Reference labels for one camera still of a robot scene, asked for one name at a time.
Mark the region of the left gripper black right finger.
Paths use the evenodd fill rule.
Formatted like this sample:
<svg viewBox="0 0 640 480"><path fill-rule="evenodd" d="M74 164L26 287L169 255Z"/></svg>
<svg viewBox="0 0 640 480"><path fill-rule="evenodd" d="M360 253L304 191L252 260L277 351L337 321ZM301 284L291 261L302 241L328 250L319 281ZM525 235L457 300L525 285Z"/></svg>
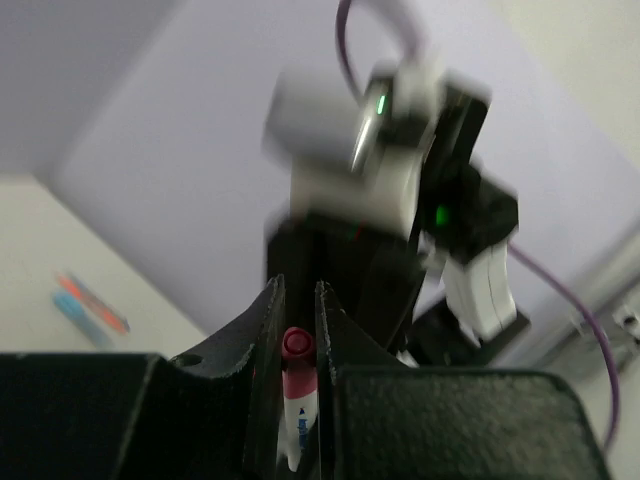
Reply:
<svg viewBox="0 0 640 480"><path fill-rule="evenodd" d="M542 372L411 368L315 290L324 479L606 479L583 405Z"/></svg>

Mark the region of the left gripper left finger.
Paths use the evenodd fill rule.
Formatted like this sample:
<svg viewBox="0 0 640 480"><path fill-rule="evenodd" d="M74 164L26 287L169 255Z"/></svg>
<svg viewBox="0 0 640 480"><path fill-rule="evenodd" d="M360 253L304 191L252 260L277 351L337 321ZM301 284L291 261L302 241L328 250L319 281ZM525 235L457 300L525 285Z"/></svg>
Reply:
<svg viewBox="0 0 640 480"><path fill-rule="evenodd" d="M5 479L272 479L285 285L184 353L1 358Z"/></svg>

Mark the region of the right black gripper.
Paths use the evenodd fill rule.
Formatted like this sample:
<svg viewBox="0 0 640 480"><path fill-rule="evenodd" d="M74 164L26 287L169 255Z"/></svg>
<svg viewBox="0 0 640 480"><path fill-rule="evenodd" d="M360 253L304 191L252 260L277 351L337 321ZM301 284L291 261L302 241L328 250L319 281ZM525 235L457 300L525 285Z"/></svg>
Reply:
<svg viewBox="0 0 640 480"><path fill-rule="evenodd" d="M266 237L266 278L284 277L289 327L315 330L315 289L323 282L347 317L389 353L405 345L425 269L408 239L320 214L285 217Z"/></svg>

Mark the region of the white thin pen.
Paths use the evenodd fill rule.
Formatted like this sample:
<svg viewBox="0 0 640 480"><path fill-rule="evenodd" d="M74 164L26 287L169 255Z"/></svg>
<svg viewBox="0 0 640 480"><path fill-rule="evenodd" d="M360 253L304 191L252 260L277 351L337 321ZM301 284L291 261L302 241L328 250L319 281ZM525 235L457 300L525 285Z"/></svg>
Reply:
<svg viewBox="0 0 640 480"><path fill-rule="evenodd" d="M283 411L278 447L291 472L296 472L318 416L315 340L306 330L291 327L281 345Z"/></svg>

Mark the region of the orange pen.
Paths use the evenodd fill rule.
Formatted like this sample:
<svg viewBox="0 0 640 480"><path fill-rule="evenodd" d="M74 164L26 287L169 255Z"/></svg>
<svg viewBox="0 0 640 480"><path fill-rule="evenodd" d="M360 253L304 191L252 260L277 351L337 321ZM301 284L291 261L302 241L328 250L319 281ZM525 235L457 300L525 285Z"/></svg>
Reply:
<svg viewBox="0 0 640 480"><path fill-rule="evenodd" d="M87 307L94 315L99 317L111 329L121 335L130 332L130 325L126 318L120 315L116 310L111 308L103 300L101 300L89 287L87 287L79 278L72 274L55 276L57 283L69 292L82 305Z"/></svg>

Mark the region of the light blue highlighter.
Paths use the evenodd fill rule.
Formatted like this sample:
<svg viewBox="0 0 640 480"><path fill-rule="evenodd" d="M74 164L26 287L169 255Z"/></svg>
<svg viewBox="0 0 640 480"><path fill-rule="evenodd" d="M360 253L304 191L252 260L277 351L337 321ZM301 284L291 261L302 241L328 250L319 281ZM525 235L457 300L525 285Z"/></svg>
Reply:
<svg viewBox="0 0 640 480"><path fill-rule="evenodd" d="M58 291L53 294L52 301L58 311L96 348L105 350L113 347L113 342L109 336L96 325L81 303L70 293Z"/></svg>

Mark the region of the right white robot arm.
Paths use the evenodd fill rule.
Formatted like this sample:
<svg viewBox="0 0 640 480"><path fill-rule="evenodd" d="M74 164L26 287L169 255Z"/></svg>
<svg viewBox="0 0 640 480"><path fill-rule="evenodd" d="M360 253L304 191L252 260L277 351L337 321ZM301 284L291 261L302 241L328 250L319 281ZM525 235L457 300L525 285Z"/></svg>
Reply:
<svg viewBox="0 0 640 480"><path fill-rule="evenodd" d="M265 140L290 162L290 212L266 267L284 279L289 325L312 328L322 285L419 365L484 366L528 327L506 273L517 199L472 161L487 111L454 81L405 98L378 76L359 103L276 86Z"/></svg>

